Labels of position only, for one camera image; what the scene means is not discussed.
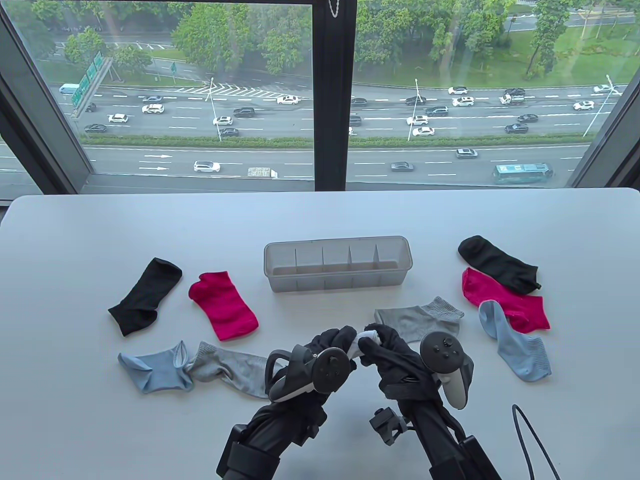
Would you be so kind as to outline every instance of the black car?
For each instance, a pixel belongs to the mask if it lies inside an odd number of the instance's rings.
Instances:
[[[413,163],[409,162],[393,162],[391,164],[392,172],[410,172],[413,170]]]
[[[91,124],[84,127],[84,131],[87,133],[105,133],[107,126],[102,124]]]
[[[424,112],[427,116],[447,116],[449,114],[449,107],[425,108]]]
[[[521,124],[528,124],[530,122],[537,122],[538,116],[535,113],[525,113],[524,115],[520,115],[518,117],[518,121]]]
[[[253,118],[255,117],[255,109],[251,107],[236,108],[234,110],[234,117],[236,118]]]
[[[416,105],[416,103],[418,105],[424,105],[426,102],[427,100],[424,97],[418,97],[417,95],[404,100],[405,105]]]
[[[529,131],[529,126],[525,124],[507,125],[504,128],[504,131],[507,133],[527,133]]]
[[[349,126],[360,127],[362,125],[362,117],[360,115],[349,115]]]
[[[221,137],[237,137],[239,135],[240,135],[240,131],[235,128],[220,129]]]
[[[524,88],[507,88],[507,90],[505,90],[504,93],[511,96],[524,95]]]

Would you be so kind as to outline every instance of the truck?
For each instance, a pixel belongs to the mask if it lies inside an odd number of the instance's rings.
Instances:
[[[516,105],[524,103],[524,95],[510,95],[505,93],[500,97],[500,103],[502,105]]]
[[[268,166],[252,166],[249,168],[247,176],[258,179],[277,179],[278,172]]]

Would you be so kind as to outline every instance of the plastic storage box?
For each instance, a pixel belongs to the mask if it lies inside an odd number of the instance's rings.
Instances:
[[[400,285],[413,266],[404,237],[269,243],[264,274],[274,292]]]

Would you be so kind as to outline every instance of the cable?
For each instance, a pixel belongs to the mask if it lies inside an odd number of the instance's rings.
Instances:
[[[516,433],[518,433],[518,440],[520,441],[520,446],[522,447],[522,453],[524,453],[524,458],[527,461],[527,467],[529,468],[529,478],[531,480],[535,480],[535,477],[533,475],[533,466],[531,465],[531,459],[529,458],[529,453],[527,452],[527,448],[524,445],[524,440],[522,439],[522,432],[520,431],[520,424],[518,423],[518,417],[516,415],[516,412],[520,413],[520,416],[522,417],[522,419],[527,424],[527,427],[529,427],[529,431],[533,435],[533,438],[536,439],[536,442],[538,443],[538,446],[540,447],[540,450],[542,450],[542,453],[544,454],[545,458],[547,459],[547,463],[551,467],[551,471],[554,473],[554,477],[556,477],[556,480],[560,480],[560,475],[558,475],[558,472],[556,471],[556,468],[554,467],[553,462],[551,462],[551,459],[549,458],[549,455],[547,454],[547,451],[545,450],[544,445],[542,445],[542,442],[538,438],[538,436],[536,434],[536,431],[533,430],[533,427],[531,426],[531,423],[529,423],[529,419],[527,418],[527,416],[520,409],[520,407],[518,405],[516,405],[515,403],[513,405],[511,405],[511,412],[513,412],[513,424],[516,427]]]

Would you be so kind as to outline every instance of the light blue sock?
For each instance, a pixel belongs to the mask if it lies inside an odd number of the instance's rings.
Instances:
[[[551,375],[551,366],[540,337],[530,337],[512,329],[500,304],[487,300],[479,307],[480,323],[491,338],[498,340],[498,354],[524,381]]]

